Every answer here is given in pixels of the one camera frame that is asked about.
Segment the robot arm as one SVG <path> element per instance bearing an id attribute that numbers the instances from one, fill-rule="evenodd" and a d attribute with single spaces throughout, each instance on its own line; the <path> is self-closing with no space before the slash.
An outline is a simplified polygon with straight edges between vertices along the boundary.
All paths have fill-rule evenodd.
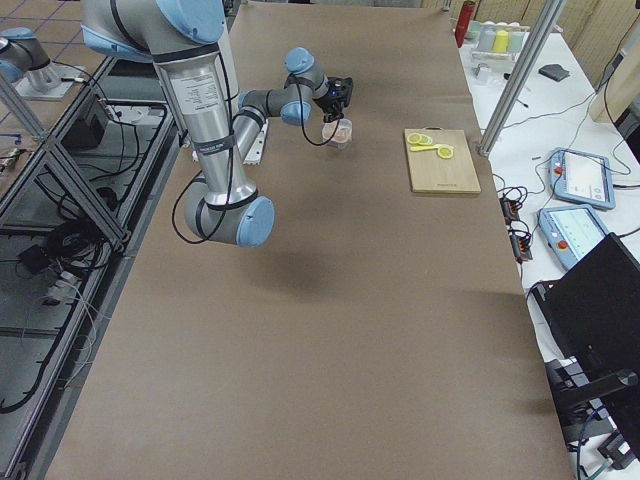
<path id="1" fill-rule="evenodd" d="M 82 15 L 89 48 L 154 66 L 201 169 L 180 195 L 195 240 L 262 245 L 275 207 L 246 176 L 246 155 L 271 117 L 303 127 L 318 106 L 324 121 L 336 124 L 351 100 L 352 79 L 327 76 L 307 49 L 297 47 L 285 57 L 282 88 L 234 98 L 233 59 L 222 49 L 228 34 L 222 2 L 86 1 Z"/>

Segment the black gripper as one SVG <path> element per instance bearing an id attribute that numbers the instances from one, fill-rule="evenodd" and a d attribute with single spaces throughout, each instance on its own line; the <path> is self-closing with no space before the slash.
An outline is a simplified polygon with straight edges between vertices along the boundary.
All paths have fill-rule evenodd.
<path id="1" fill-rule="evenodd" d="M 320 96 L 314 99 L 323 112 L 323 122 L 332 123 L 344 117 L 343 110 L 349 106 L 353 79 L 351 77 L 328 77 L 320 89 Z"/>

